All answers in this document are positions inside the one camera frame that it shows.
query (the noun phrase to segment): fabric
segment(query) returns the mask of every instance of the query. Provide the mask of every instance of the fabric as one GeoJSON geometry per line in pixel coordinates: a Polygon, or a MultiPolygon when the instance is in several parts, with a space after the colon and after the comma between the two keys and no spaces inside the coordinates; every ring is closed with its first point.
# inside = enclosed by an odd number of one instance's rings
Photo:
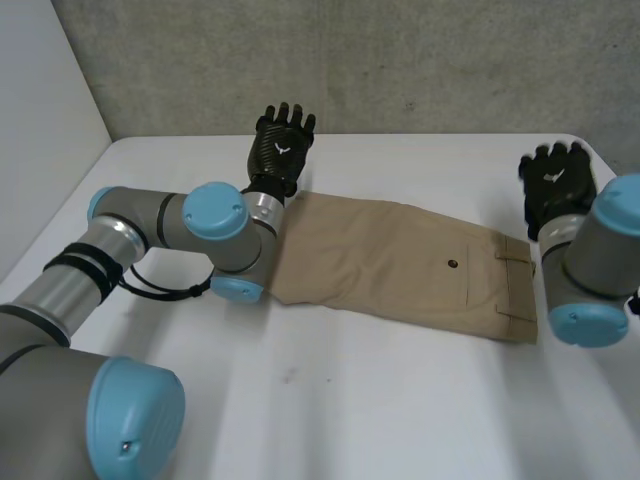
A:
{"type": "Polygon", "coordinates": [[[268,288],[286,305],[535,343],[532,276],[528,243],[494,230],[410,205],[301,192],[268,288]]]}

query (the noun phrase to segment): robotic arm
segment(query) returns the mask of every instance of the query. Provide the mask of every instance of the robotic arm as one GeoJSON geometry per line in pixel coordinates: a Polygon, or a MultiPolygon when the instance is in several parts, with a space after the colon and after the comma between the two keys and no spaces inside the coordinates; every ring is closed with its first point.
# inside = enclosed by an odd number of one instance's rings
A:
{"type": "Polygon", "coordinates": [[[529,238],[540,244],[549,322],[563,342],[605,347],[628,331],[640,285],[640,175],[596,196],[580,144],[536,149],[520,162],[529,238]]]}
{"type": "Polygon", "coordinates": [[[313,144],[315,117],[269,106],[256,125],[249,187],[188,195],[104,188],[87,232],[0,306],[0,478],[151,479],[176,446],[185,394],[170,371],[69,347],[71,336],[151,247],[206,254],[214,293],[257,302],[285,198],[313,144]]]}

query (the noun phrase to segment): light blue joint cap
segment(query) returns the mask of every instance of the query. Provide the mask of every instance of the light blue joint cap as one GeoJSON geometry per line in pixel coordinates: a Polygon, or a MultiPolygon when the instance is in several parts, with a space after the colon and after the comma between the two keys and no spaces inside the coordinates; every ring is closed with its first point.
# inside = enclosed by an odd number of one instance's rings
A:
{"type": "Polygon", "coordinates": [[[585,348],[608,347],[629,330],[623,310],[597,303],[572,303],[549,312],[551,329],[558,339],[585,348]]]}
{"type": "Polygon", "coordinates": [[[247,282],[238,278],[213,277],[211,290],[216,295],[236,303],[256,303],[264,287],[257,283],[247,282]]]}
{"type": "Polygon", "coordinates": [[[93,218],[93,214],[96,211],[96,207],[98,206],[98,202],[104,197],[107,193],[109,193],[115,187],[102,187],[91,197],[91,201],[89,202],[89,210],[87,210],[87,222],[90,222],[93,218]]]}
{"type": "Polygon", "coordinates": [[[249,219],[249,210],[236,187],[212,182],[187,195],[182,205],[182,219],[195,236],[221,241],[242,231],[249,219]]]}
{"type": "Polygon", "coordinates": [[[87,450],[101,480],[151,480],[173,452],[185,414],[184,389],[164,368],[107,360],[87,407],[87,450]]]}
{"type": "Polygon", "coordinates": [[[593,212],[611,230],[640,237],[640,174],[611,180],[593,202],[593,212]]]}

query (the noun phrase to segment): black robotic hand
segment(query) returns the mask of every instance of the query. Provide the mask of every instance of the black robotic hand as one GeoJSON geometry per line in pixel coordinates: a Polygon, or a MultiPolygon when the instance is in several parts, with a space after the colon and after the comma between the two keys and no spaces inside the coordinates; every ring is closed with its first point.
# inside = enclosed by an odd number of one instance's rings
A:
{"type": "Polygon", "coordinates": [[[302,126],[302,107],[293,106],[291,121],[288,121],[289,105],[280,104],[278,116],[273,118],[276,109],[269,105],[265,114],[256,124],[256,138],[253,141],[247,164],[252,184],[274,182],[276,189],[282,189],[285,197],[296,193],[297,180],[304,168],[307,151],[313,144],[313,129],[316,117],[311,114],[302,126]]]}
{"type": "Polygon", "coordinates": [[[538,240],[540,228],[549,220],[589,212],[597,194],[590,163],[578,142],[569,151],[558,142],[551,153],[540,145],[533,159],[522,157],[518,174],[524,183],[524,218],[531,240],[538,240]]]}

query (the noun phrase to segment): white tabletop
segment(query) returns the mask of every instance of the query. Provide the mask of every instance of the white tabletop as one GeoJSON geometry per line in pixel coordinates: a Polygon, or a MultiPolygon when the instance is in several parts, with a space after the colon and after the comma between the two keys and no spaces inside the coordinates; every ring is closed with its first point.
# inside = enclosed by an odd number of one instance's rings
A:
{"type": "MultiPolygon", "coordinates": [[[[526,238],[520,156],[568,135],[318,135],[304,187],[394,200],[526,238]]],[[[105,185],[188,192],[246,186],[250,136],[113,144],[0,288],[11,300],[86,228],[105,185]]],[[[613,173],[594,153],[599,187],[613,173]]],[[[537,258],[537,249],[533,248],[537,258]]],[[[210,265],[154,250],[151,281],[185,287],[210,265]]],[[[535,289],[537,346],[267,300],[166,304],[117,289],[74,348],[170,368],[187,394],[163,478],[638,479],[640,332],[599,351],[555,340],[535,289]]]]}

